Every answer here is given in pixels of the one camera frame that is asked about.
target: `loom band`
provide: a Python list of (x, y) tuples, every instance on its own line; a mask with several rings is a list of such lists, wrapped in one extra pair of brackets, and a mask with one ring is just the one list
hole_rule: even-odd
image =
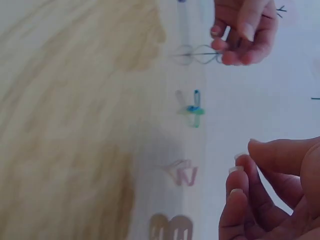
[(200, 96), (200, 91), (199, 90), (194, 90), (194, 106), (199, 108), (201, 105), (201, 96)]
[(193, 123), (193, 128), (199, 128), (200, 126), (200, 115), (195, 115), (194, 116), (194, 123)]

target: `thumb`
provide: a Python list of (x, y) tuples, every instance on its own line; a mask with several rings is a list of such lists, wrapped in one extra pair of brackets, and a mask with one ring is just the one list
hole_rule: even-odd
[(259, 168), (300, 176), (307, 152), (317, 143), (320, 143), (320, 137), (306, 140), (280, 139), (266, 143), (251, 139), (248, 150)]
[(238, 33), (250, 42), (254, 41), (265, 6), (270, 0), (245, 0), (238, 14)]
[(320, 142), (307, 152), (301, 165), (300, 180), (312, 217), (320, 216)]

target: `white surface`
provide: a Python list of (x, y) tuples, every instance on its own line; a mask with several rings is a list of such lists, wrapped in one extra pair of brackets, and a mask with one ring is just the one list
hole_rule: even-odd
[[(209, 29), (213, 22), (211, 1), (206, 0), (206, 4), (204, 25)], [(316, 45), (320, 21), (315, 13), (319, 4), (315, 0), (296, 4), (298, 24), (285, 27), (279, 20), (273, 51), (262, 63), (206, 66), (204, 240), (210, 236), (218, 239), (228, 169), (234, 166), (234, 155), (248, 151), (250, 138), (270, 141), (320, 135), (320, 101), (311, 100), (320, 97), (320, 78), (315, 77), (310, 64), (313, 50), (320, 46)], [(290, 212), (270, 186), (267, 190), (278, 206)]]

